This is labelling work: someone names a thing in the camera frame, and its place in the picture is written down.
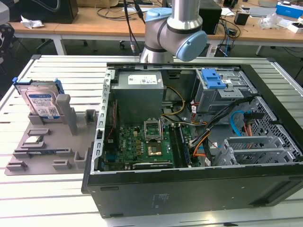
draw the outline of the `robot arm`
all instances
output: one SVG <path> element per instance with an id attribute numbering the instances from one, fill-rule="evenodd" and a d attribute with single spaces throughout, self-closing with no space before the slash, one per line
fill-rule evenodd
<path id="1" fill-rule="evenodd" d="M 8 23 L 9 8 L 0 2 L 0 64 L 3 62 L 3 55 L 9 51 L 9 46 L 14 35 L 14 28 Z"/>
<path id="2" fill-rule="evenodd" d="M 199 9 L 200 0 L 173 0 L 172 8 L 148 10 L 140 62 L 170 63 L 173 55 L 191 61 L 199 56 L 207 42 Z"/>

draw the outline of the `floor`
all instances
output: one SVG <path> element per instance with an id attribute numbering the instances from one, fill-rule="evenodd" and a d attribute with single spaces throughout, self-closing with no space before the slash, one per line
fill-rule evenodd
<path id="1" fill-rule="evenodd" d="M 4 56 L 4 62 L 1 64 L 0 69 L 0 98 L 2 98 L 6 91 L 12 84 L 12 79 L 17 77 L 27 64 L 33 54 L 36 54 L 36 47 L 41 44 L 38 39 L 23 39 L 22 44 L 26 49 L 15 42 L 13 48 L 10 50 L 10 54 Z M 119 42 L 117 41 L 97 41 L 98 51 L 93 52 L 92 42 L 88 41 L 88 46 L 84 46 L 81 40 L 66 40 L 65 47 L 68 55 L 132 55 L 132 51 L 129 47 L 129 43 L 125 43 L 125 49 L 120 50 Z M 230 53 L 230 57 L 258 57 L 255 55 L 257 46 L 243 46 L 236 45 Z M 294 48 L 296 52 L 289 51 L 292 55 L 288 54 L 283 47 L 276 47 L 271 49 L 265 47 L 262 54 L 259 57 L 271 57 L 274 58 L 292 77 L 294 77 L 300 68 L 303 66 L 303 62 L 300 61 L 300 57 L 303 58 L 303 52 Z M 55 46 L 50 43 L 41 50 L 41 54 L 56 55 Z M 303 84 L 303 70 L 297 79 L 299 84 Z"/>

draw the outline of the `wooden desk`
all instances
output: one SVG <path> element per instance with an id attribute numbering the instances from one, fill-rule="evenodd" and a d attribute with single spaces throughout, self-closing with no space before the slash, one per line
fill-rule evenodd
<path id="1" fill-rule="evenodd" d="M 252 4 L 258 4 L 258 0 L 249 0 L 250 2 L 240 2 L 233 9 L 238 10 L 241 5 L 255 7 Z M 106 9 L 100 12 L 102 15 L 106 13 Z M 123 16 L 123 11 L 109 12 L 108 17 Z M 145 26 L 137 15 L 132 17 L 136 20 L 131 20 L 130 24 L 132 31 L 138 41 L 144 41 Z M 225 17 L 226 20 L 233 22 L 234 17 Z M 265 29 L 262 30 L 258 26 L 258 18 L 249 17 L 245 26 L 239 26 L 241 35 L 236 39 L 235 44 L 242 45 L 259 45 L 259 46 L 296 46 L 303 47 L 303 34 L 294 34 L 293 32 L 281 29 Z M 63 44 L 64 39 L 85 39 L 92 40 L 96 46 L 96 40 L 126 40 L 129 41 L 129 31 L 126 21 L 113 21 L 102 18 L 97 15 L 94 8 L 79 8 L 77 17 L 72 24 L 56 24 L 46 23 L 43 28 L 27 29 L 20 23 L 12 23 L 15 28 L 16 37 L 24 38 L 51 38 L 54 40 L 57 53 L 66 55 L 66 50 Z M 224 39 L 224 29 L 221 25 L 218 26 L 215 35 L 208 36 L 207 56 L 213 57 L 217 46 Z"/>
<path id="2" fill-rule="evenodd" d="M 258 0 L 249 0 L 248 2 L 239 1 L 235 6 L 233 11 L 240 10 L 241 6 L 245 7 L 257 7 Z M 284 19 L 296 21 L 295 18 L 284 17 Z M 234 23 L 233 17 L 224 17 L 227 21 Z M 261 46 L 295 46 L 295 47 L 303 47 L 303 34 L 295 34 L 288 30 L 287 28 L 280 27 L 279 29 L 261 29 L 258 25 L 259 18 L 251 18 L 249 17 L 246 25 L 238 26 L 241 29 L 241 35 L 235 41 L 235 44 L 243 44 L 243 45 L 260 45 L 257 51 L 257 55 L 260 54 Z M 228 27 L 235 28 L 230 23 L 227 23 Z"/>

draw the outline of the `aluminum extrusion table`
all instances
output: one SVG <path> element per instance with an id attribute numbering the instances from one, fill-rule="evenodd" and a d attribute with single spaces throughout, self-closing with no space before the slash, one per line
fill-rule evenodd
<path id="1" fill-rule="evenodd" d="M 31 59 L 20 78 L 59 78 L 76 112 L 98 110 L 107 62 L 134 57 L 41 56 Z M 249 63 L 303 126 L 303 90 L 276 63 L 264 58 L 198 58 L 199 63 Z M 6 176 L 5 166 L 28 124 L 28 107 L 12 86 L 0 102 L 0 226 L 175 227 L 302 226 L 303 190 L 275 207 L 102 219 L 90 195 L 81 194 L 83 174 Z"/>

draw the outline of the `open computer tower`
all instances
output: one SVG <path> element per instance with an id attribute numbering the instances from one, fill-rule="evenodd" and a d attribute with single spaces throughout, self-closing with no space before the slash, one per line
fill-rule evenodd
<path id="1" fill-rule="evenodd" d="M 250 65 L 108 64 L 84 185 L 103 218 L 273 206 L 303 130 Z"/>

